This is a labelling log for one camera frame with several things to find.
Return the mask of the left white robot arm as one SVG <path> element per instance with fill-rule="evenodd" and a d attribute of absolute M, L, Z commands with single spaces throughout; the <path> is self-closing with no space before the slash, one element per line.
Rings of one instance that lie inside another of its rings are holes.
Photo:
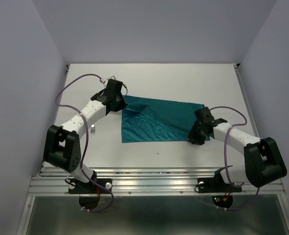
<path fill-rule="evenodd" d="M 97 182 L 97 173 L 84 164 L 88 143 L 81 148 L 82 137 L 89 140 L 89 128 L 109 113 L 119 112 L 127 107 L 121 92 L 126 85 L 111 77 L 103 82 L 104 88 L 93 95 L 82 110 L 75 107 L 76 115 L 65 123 L 49 127 L 44 145 L 43 161 L 67 172 L 71 179 L 69 193 L 100 194 L 111 193 L 111 180 Z"/>

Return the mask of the teal cloth napkin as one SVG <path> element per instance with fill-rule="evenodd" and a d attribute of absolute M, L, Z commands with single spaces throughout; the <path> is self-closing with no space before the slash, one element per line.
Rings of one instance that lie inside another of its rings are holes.
<path fill-rule="evenodd" d="M 196 119 L 194 112 L 205 105 L 189 102 L 126 96 L 122 110 L 123 143 L 187 141 Z"/>

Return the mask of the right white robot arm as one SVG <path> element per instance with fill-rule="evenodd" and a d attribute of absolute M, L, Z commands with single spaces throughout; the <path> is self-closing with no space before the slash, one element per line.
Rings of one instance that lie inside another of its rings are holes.
<path fill-rule="evenodd" d="M 195 111 L 196 121 L 188 134 L 188 141 L 204 145 L 207 138 L 224 143 L 224 167 L 214 176 L 198 178 L 195 191 L 198 193 L 242 192 L 244 184 L 261 188 L 286 177 L 288 171 L 276 141 L 249 135 L 231 125 L 223 118 L 215 119 L 211 109 L 204 107 Z M 227 148 L 232 147 L 244 157 L 244 164 L 232 166 L 227 163 Z"/>

